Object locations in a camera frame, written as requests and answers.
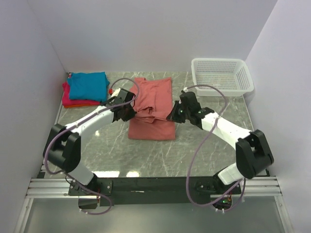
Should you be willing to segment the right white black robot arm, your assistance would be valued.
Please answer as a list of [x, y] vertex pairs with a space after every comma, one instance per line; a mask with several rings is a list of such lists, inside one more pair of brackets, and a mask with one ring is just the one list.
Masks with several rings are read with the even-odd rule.
[[176, 101], [166, 119], [175, 123], [188, 120], [192, 125], [207, 131], [209, 135], [213, 134], [225, 141], [235, 150], [235, 162], [217, 172], [212, 178], [213, 188], [217, 193], [225, 193], [232, 184], [243, 178], [254, 178], [274, 162], [262, 131], [239, 127], [214, 110], [201, 108], [199, 103], [188, 107]]

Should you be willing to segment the salmon pink t shirt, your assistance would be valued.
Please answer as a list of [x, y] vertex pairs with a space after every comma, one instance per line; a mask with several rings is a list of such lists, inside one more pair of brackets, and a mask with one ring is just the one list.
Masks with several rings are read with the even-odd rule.
[[172, 79], [148, 81], [135, 77], [130, 91], [138, 94], [135, 117], [130, 120], [128, 138], [135, 140], [175, 140], [175, 124], [166, 117], [173, 108]]

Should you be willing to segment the folded magenta t shirt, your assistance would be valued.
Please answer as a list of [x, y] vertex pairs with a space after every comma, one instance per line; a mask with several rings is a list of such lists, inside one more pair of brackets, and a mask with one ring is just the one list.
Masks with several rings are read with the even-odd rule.
[[92, 104], [92, 105], [99, 105], [98, 101], [94, 100], [71, 100], [69, 98], [70, 86], [67, 82], [62, 84], [64, 94], [62, 96], [62, 105], [75, 105], [75, 104]]

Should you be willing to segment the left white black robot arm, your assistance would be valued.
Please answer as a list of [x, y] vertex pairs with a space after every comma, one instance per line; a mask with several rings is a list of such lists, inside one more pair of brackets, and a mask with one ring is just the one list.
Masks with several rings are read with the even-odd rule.
[[128, 121], [136, 115], [131, 104], [99, 106], [81, 119], [62, 126], [55, 124], [50, 131], [44, 150], [44, 166], [49, 174], [56, 174], [48, 168], [51, 163], [59, 172], [80, 183], [80, 189], [86, 195], [96, 192], [96, 175], [81, 162], [82, 143], [98, 129], [121, 119]]

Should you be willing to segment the aluminium rail frame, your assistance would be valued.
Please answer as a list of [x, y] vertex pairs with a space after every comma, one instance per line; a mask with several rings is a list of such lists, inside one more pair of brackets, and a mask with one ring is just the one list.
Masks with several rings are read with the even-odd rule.
[[[69, 184], [65, 179], [31, 179], [26, 198], [67, 198]], [[282, 196], [276, 177], [255, 177], [246, 181], [246, 197]]]

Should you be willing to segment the white plastic basket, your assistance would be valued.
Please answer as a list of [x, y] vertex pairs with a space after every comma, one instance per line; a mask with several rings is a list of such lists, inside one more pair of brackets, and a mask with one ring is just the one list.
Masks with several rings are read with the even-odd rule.
[[240, 97], [254, 90], [248, 66], [241, 59], [195, 58], [191, 62], [191, 72], [197, 95], [201, 97], [220, 96], [208, 85], [226, 97]]

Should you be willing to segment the folded blue t shirt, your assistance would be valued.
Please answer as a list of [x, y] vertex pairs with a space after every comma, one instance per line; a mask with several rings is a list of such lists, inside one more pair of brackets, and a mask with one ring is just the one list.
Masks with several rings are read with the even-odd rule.
[[107, 100], [110, 84], [105, 72], [71, 73], [67, 78], [70, 100]]

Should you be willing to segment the folded orange t shirt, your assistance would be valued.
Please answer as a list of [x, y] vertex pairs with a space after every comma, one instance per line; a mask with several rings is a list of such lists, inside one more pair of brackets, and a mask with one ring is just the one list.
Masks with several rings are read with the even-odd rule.
[[78, 107], [89, 107], [94, 106], [92, 104], [75, 104], [75, 105], [63, 105], [64, 108], [78, 108]]

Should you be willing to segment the black base beam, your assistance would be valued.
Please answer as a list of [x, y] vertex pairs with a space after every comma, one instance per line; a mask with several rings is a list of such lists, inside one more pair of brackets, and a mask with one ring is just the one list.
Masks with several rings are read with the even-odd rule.
[[[189, 193], [193, 201], [205, 204], [212, 195], [222, 195], [233, 185], [224, 185], [212, 176], [191, 177]], [[186, 177], [98, 178], [88, 187], [110, 198], [113, 205], [189, 203]]]

